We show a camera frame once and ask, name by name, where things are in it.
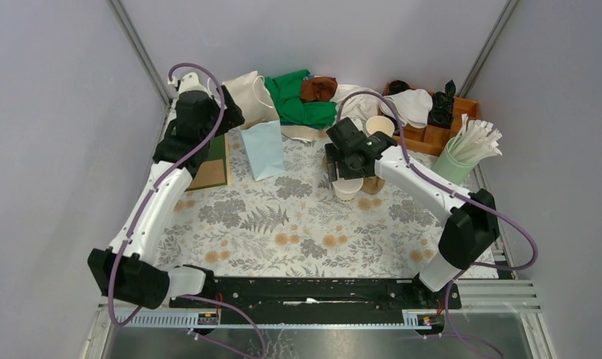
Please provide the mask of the white paper coffee cup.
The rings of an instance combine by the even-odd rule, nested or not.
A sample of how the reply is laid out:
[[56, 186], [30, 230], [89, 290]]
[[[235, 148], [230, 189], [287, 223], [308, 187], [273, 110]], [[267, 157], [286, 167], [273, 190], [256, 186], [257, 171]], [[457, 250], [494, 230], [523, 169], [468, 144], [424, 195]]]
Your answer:
[[350, 202], [355, 199], [357, 193], [362, 189], [363, 178], [338, 179], [332, 182], [332, 187], [337, 200]]

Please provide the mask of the light blue paper bag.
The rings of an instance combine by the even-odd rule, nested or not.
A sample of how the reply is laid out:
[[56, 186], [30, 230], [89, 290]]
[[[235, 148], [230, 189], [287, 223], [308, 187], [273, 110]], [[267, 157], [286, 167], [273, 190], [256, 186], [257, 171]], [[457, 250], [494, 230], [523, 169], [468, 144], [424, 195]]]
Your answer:
[[256, 181], [285, 171], [280, 117], [265, 77], [257, 71], [225, 81], [223, 85], [242, 111], [240, 135]]

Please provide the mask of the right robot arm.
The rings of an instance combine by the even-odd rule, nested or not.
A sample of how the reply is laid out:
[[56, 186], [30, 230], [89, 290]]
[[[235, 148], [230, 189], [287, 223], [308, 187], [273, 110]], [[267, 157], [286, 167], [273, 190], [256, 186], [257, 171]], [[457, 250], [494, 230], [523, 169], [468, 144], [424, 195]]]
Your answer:
[[378, 177], [421, 202], [442, 224], [438, 253], [417, 275], [419, 283], [412, 289], [416, 304], [433, 307], [442, 298], [442, 288], [499, 238], [496, 216], [481, 208], [494, 208], [494, 197], [484, 189], [471, 192], [447, 182], [416, 165], [389, 135], [366, 135], [349, 118], [336, 122], [327, 134], [330, 141], [325, 153], [331, 181]]

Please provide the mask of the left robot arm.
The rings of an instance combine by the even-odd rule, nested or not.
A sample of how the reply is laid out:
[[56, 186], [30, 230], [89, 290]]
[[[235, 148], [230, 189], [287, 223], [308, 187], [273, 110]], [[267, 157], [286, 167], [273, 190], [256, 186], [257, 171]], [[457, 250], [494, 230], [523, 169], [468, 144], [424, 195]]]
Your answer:
[[109, 304], [125, 301], [155, 309], [187, 295], [197, 307], [215, 300], [209, 271], [197, 266], [162, 270], [154, 265], [161, 234], [182, 194], [209, 156], [213, 138], [243, 124], [244, 118], [225, 85], [218, 97], [195, 73], [178, 82], [175, 117], [156, 146], [146, 185], [123, 228], [105, 250], [94, 249], [87, 264]]

